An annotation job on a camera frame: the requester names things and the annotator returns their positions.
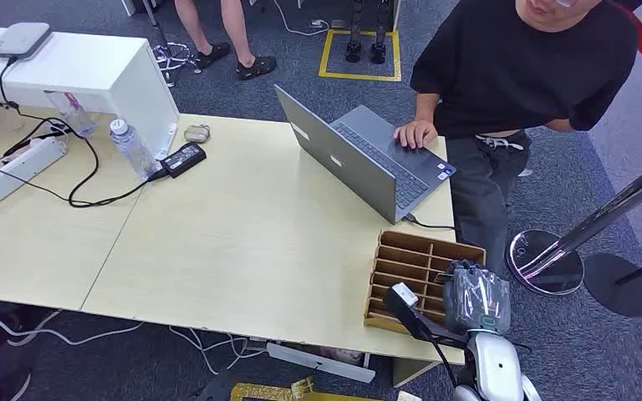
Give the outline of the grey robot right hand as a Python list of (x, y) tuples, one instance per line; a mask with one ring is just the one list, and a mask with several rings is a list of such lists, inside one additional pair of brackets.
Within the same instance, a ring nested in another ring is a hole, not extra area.
[(511, 326), (509, 281), (468, 260), (450, 262), (443, 285), (445, 325), (455, 333), (488, 330), (506, 333)]

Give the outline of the person's right hand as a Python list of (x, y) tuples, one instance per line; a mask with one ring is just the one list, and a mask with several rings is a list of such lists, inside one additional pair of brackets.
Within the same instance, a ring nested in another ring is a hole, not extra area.
[(402, 147), (420, 149), (429, 144), (438, 136), (436, 127), (430, 121), (423, 119), (412, 120), (398, 127), (393, 139), (398, 141)]

